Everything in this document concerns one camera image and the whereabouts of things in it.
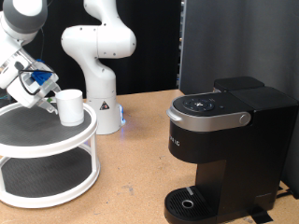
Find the robotic arm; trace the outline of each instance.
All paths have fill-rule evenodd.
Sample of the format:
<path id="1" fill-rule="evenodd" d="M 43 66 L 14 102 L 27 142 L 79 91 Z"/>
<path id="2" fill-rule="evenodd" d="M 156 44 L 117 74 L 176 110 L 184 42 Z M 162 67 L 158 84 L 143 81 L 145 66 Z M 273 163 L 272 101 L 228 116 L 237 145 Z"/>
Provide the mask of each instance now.
<path id="1" fill-rule="evenodd" d="M 60 90 L 58 76 L 22 48 L 35 38 L 47 16 L 47 0 L 4 1 L 0 12 L 0 88 L 7 89 L 25 107 L 37 104 L 57 113 L 44 97 Z"/>
<path id="2" fill-rule="evenodd" d="M 84 8 L 102 25 L 67 28 L 62 36 L 62 46 L 83 70 L 87 104 L 97 114 L 97 134 L 114 133 L 121 127 L 121 107 L 116 102 L 116 77 L 98 59 L 131 56 L 135 51 L 136 38 L 121 21 L 116 0 L 84 0 Z"/>

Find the table surface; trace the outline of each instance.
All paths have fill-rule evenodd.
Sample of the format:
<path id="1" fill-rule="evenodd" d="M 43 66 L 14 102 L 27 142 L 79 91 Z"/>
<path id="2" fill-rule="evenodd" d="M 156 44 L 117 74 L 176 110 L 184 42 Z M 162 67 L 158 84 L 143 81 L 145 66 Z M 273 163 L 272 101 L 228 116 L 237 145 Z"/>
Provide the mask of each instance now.
<path id="1" fill-rule="evenodd" d="M 165 196 L 193 186 L 196 172 L 195 164 L 176 159 L 168 150 L 165 111 L 180 95 L 174 90 L 118 96 L 127 123 L 116 133 L 97 135 L 102 167 L 95 184 L 75 200 L 51 208 L 22 209 L 0 203 L 0 224 L 167 224 Z M 290 195 L 277 199 L 268 213 L 273 223 L 296 224 L 298 211 L 299 201 Z M 230 223 L 254 221 L 243 217 Z"/>

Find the black backdrop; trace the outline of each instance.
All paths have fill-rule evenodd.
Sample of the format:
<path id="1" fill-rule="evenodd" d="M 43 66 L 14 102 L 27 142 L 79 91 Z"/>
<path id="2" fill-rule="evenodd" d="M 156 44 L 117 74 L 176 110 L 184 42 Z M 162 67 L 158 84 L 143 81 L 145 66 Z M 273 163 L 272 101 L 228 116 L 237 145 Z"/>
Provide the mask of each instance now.
<path id="1" fill-rule="evenodd" d="M 188 0 L 185 7 L 185 94 L 212 91 L 216 78 L 249 76 L 299 100 L 298 0 Z M 296 194 L 298 135 L 299 119 L 281 178 Z"/>
<path id="2" fill-rule="evenodd" d="M 117 94 L 171 90 L 176 87 L 180 0 L 117 0 L 122 21 L 135 33 L 136 50 L 131 57 L 105 59 L 117 77 Z M 85 79 L 78 64 L 61 46 L 66 27 L 100 25 L 83 8 L 83 0 L 53 0 L 43 27 L 42 59 L 59 76 L 62 89 L 80 89 L 85 95 Z M 38 59 L 42 49 L 42 33 L 25 46 Z"/>

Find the coffee maker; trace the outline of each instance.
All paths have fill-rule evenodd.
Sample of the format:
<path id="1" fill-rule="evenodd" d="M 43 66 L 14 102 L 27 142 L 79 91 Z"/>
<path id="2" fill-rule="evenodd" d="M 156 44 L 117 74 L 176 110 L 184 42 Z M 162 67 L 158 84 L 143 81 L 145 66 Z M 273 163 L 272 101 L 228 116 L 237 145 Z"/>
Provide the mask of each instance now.
<path id="1" fill-rule="evenodd" d="M 296 100 L 254 80 L 175 99 L 169 150 L 197 172 L 194 186 L 166 196 L 167 221 L 216 224 L 272 209 L 297 113 Z"/>

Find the white mug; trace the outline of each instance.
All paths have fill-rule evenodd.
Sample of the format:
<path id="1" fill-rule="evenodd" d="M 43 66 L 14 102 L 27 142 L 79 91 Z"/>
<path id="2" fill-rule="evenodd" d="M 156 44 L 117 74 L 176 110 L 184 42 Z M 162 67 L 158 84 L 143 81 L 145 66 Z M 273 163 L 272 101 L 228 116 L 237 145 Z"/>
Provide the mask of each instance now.
<path id="1" fill-rule="evenodd" d="M 62 125 L 77 126 L 84 121 L 82 91 L 59 91 L 56 93 L 55 98 Z"/>

